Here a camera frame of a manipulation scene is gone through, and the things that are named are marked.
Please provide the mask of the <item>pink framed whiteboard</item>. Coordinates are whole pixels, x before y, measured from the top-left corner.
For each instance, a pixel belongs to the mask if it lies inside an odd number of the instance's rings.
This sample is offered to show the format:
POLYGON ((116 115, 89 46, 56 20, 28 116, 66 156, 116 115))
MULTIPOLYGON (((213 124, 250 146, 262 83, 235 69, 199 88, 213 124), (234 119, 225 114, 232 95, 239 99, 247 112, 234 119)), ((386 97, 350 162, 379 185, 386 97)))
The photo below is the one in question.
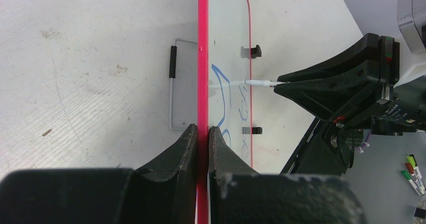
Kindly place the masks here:
POLYGON ((196 222, 209 223, 208 132, 217 126, 225 143, 253 164, 249 0, 198 0, 197 127, 199 176, 196 222))

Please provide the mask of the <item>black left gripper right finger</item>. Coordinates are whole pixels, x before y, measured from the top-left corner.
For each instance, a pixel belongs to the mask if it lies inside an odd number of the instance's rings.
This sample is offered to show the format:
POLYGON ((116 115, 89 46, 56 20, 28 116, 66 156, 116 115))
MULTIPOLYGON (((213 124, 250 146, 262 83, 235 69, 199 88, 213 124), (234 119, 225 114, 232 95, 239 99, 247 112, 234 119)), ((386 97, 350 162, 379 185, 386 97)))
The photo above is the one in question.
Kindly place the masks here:
POLYGON ((364 210, 339 177, 259 174, 209 131, 211 223, 365 223, 364 210))

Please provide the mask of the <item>white marker pen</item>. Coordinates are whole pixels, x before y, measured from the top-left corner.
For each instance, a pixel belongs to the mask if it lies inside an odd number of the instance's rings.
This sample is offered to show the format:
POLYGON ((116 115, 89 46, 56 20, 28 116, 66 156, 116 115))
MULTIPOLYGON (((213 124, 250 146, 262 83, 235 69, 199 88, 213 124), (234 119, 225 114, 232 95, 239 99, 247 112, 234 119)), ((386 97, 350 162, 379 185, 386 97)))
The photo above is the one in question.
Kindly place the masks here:
POLYGON ((250 86, 264 86, 264 87, 275 87, 281 84, 287 84, 289 82, 279 82, 279 81, 270 81, 270 80, 243 80, 243 81, 225 81, 224 83, 210 84, 209 88, 219 89, 224 86, 232 87, 238 85, 250 85, 250 86))

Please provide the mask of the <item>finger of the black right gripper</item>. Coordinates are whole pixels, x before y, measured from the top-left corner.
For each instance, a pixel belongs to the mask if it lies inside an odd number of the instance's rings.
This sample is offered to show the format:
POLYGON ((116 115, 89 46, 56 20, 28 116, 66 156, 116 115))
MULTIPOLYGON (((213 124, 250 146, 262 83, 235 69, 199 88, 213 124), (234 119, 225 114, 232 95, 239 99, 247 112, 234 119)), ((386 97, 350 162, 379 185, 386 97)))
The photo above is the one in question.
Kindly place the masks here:
POLYGON ((340 54, 296 72, 281 75, 279 82, 298 82, 323 79, 347 72, 366 60, 380 58, 381 44, 384 36, 367 33, 351 47, 340 54))
POLYGON ((274 92, 283 96, 323 121, 348 120, 384 85, 380 64, 366 60, 355 68, 336 76, 277 85, 274 92))

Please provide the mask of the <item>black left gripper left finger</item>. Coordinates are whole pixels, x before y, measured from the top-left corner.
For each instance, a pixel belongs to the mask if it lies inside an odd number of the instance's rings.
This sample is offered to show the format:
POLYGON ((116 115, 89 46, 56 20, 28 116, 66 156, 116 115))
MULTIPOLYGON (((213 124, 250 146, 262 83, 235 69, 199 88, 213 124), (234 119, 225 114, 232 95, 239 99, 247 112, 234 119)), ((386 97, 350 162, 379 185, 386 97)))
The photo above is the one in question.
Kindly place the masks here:
POLYGON ((138 169, 28 169, 1 181, 1 223, 194 223, 197 127, 138 169))

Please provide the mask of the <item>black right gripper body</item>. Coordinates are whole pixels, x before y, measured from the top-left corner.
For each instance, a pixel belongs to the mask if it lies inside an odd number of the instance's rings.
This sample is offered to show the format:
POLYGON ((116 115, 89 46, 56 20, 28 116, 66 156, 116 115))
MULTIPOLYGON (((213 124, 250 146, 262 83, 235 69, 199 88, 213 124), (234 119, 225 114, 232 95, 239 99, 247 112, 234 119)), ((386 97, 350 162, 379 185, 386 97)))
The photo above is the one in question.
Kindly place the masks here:
POLYGON ((333 92, 343 101, 333 113, 342 130, 371 129, 379 135, 425 130, 425 81, 396 86, 399 43, 391 37, 367 36, 361 62, 335 76, 333 92))

